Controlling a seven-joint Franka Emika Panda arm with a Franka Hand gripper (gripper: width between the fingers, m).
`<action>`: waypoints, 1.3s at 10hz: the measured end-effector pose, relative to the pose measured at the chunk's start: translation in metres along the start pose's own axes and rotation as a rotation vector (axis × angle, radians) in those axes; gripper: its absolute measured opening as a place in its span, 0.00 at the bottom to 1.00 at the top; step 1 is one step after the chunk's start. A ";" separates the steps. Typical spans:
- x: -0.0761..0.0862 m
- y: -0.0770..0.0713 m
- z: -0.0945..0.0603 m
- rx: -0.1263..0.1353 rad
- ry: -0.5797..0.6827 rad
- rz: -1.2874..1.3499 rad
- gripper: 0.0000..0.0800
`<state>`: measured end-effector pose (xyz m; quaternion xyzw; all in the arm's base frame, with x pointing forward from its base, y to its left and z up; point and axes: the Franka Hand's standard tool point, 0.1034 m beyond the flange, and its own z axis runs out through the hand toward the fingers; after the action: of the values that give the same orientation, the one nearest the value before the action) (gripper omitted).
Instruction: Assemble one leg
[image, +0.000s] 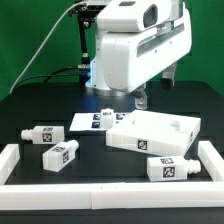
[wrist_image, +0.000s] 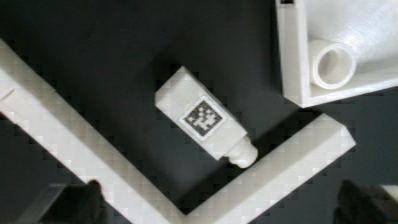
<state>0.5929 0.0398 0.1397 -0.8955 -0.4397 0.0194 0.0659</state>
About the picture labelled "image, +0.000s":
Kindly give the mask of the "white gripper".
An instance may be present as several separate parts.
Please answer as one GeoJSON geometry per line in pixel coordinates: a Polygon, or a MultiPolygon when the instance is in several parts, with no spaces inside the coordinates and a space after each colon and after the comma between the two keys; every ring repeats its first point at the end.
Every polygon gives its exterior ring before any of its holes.
{"type": "Polygon", "coordinates": [[[165,69],[162,88],[170,90],[176,70],[172,64],[190,51],[191,43],[189,21],[176,24],[171,32],[162,35],[156,35],[155,28],[137,34],[107,33],[101,44],[105,83],[110,89],[121,92],[137,88],[135,107],[145,110],[147,94],[142,84],[165,69]]]}

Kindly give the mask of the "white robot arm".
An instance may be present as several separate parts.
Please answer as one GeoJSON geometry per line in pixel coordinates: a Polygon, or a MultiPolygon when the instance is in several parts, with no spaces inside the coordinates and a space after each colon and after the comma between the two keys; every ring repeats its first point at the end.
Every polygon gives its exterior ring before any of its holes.
{"type": "Polygon", "coordinates": [[[135,95],[148,107],[146,82],[161,74],[174,84],[176,64],[192,45],[183,0],[87,0],[96,21],[96,55],[86,87],[106,96],[135,95]]]}

